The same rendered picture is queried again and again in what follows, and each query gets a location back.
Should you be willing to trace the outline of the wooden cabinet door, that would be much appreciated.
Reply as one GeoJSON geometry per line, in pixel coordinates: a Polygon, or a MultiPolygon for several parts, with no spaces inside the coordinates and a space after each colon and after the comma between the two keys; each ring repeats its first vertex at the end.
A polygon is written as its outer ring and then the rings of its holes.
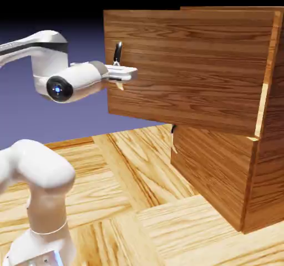
{"type": "Polygon", "coordinates": [[[282,10],[104,11],[105,60],[138,69],[108,87],[111,114],[253,137],[282,10]]]}
{"type": "Polygon", "coordinates": [[[171,164],[237,230],[244,224],[257,138],[177,125],[171,164]]]}

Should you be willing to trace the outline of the wooden cabinet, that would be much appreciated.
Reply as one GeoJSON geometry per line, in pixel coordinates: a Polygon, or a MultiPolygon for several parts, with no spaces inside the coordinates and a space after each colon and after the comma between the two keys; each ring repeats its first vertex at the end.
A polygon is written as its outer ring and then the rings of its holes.
{"type": "Polygon", "coordinates": [[[256,127],[257,151],[241,232],[249,233],[284,220],[284,7],[182,7],[180,9],[282,10],[275,49],[263,85],[256,127]]]}

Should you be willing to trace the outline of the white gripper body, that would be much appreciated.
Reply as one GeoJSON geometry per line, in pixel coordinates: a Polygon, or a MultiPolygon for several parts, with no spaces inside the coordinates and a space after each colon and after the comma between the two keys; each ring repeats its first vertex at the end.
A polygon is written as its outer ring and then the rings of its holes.
{"type": "Polygon", "coordinates": [[[102,79],[109,82],[125,83],[138,77],[138,69],[134,67],[106,65],[106,68],[102,79]]]}

